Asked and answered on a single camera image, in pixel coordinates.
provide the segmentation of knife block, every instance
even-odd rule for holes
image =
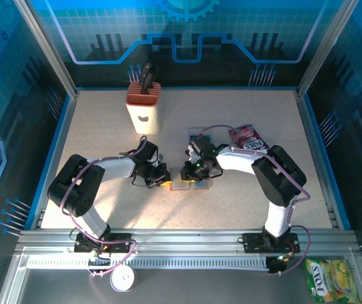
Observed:
[[[126,106],[138,134],[158,134],[162,127],[160,95],[161,85],[153,82],[147,94],[141,94],[138,81],[129,85]]]

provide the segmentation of snack bag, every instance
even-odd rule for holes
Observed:
[[[246,150],[264,150],[269,149],[269,146],[262,140],[261,136],[257,133],[252,125],[243,125],[231,130],[230,137],[237,140],[237,146]]]
[[[303,263],[307,288],[316,302],[362,304],[347,260],[317,260]]]

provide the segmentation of white table surface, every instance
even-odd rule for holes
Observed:
[[[100,158],[137,148],[140,135],[134,131],[125,97],[126,91],[80,93],[59,169],[72,154]],[[181,167],[187,160],[189,128],[253,124],[269,146],[284,147],[307,177],[305,189],[312,198],[297,205],[292,223],[332,227],[292,91],[167,89],[160,102],[164,126],[148,140],[159,147],[168,167]],[[213,129],[213,141],[229,143],[228,131]],[[235,171],[225,171],[209,190],[195,191],[147,189],[132,186],[131,179],[115,179],[100,186],[94,206],[111,227],[138,229],[260,228],[268,213],[256,177]],[[73,226],[49,201],[41,227]]]

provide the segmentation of yellow snack bag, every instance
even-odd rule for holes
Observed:
[[[303,266],[307,271],[307,288],[316,302],[362,304],[347,260],[308,258]]]

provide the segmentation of pink snack bag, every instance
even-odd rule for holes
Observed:
[[[231,130],[229,133],[232,140],[240,137],[236,142],[237,146],[240,148],[246,150],[269,149],[269,146],[262,140],[261,136],[252,125],[243,125],[235,130]]]

